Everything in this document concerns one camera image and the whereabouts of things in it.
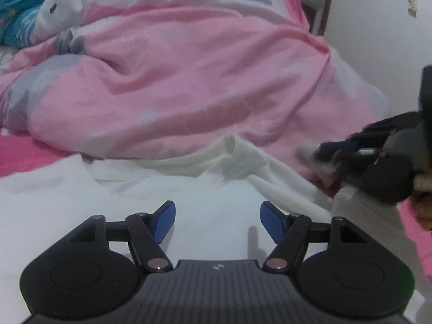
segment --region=white t-shirt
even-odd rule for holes
[[[76,154],[0,179],[0,323],[19,324],[29,316],[19,291],[21,272],[78,224],[94,214],[119,221],[152,213],[167,200],[175,202],[177,215],[162,247],[173,265],[179,259],[262,263],[275,247],[260,222],[264,200],[314,221],[332,216],[332,200],[318,188],[236,136],[162,161],[87,164]],[[309,254],[324,248],[311,245]],[[128,254],[126,243],[111,249]]]

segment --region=pink comforter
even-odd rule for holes
[[[166,1],[92,0],[87,25],[18,53],[0,76],[3,125],[101,158],[182,156],[237,133],[310,177],[302,141],[385,113],[380,92],[306,31],[298,0],[272,21]]]

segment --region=wall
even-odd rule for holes
[[[325,38],[389,98],[390,115],[417,109],[421,71],[432,64],[432,0],[332,0]]]

